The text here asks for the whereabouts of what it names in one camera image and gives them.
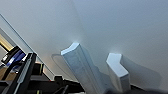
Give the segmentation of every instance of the white wall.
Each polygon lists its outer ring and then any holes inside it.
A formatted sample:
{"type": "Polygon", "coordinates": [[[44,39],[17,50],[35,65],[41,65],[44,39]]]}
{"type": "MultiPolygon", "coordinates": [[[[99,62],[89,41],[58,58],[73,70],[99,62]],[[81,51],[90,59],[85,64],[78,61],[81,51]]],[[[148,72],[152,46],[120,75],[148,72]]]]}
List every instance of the white wall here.
{"type": "Polygon", "coordinates": [[[7,51],[0,46],[0,60],[2,60],[2,58],[6,55],[7,51]]]}
{"type": "Polygon", "coordinates": [[[102,73],[108,74],[108,53],[120,53],[132,84],[167,90],[167,4],[167,0],[1,0],[0,13],[55,75],[76,80],[57,54],[77,41],[102,73]]]}

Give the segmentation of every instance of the white surface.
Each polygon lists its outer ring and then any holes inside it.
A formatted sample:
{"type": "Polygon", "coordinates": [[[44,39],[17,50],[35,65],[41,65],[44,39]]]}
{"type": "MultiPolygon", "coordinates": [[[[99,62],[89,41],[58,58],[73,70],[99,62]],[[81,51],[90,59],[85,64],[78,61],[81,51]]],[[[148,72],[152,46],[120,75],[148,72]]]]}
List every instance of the white surface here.
{"type": "Polygon", "coordinates": [[[59,68],[51,56],[79,42],[101,72],[108,74],[109,52],[121,53],[137,65],[127,62],[132,84],[168,90],[167,5],[167,0],[1,0],[0,13],[55,75],[70,79],[62,68],[75,79],[61,57],[54,57],[59,68]]]}
{"type": "Polygon", "coordinates": [[[73,43],[69,48],[61,51],[61,55],[87,94],[105,92],[102,78],[98,75],[99,71],[94,71],[92,62],[89,62],[79,43],[73,43]]]}
{"type": "Polygon", "coordinates": [[[2,48],[0,46],[0,60],[2,60],[2,58],[7,54],[7,51],[4,50],[4,48],[2,48]]]}
{"type": "Polygon", "coordinates": [[[130,90],[130,77],[128,71],[121,65],[121,59],[121,54],[109,53],[106,62],[113,86],[118,92],[125,92],[130,90]]]}

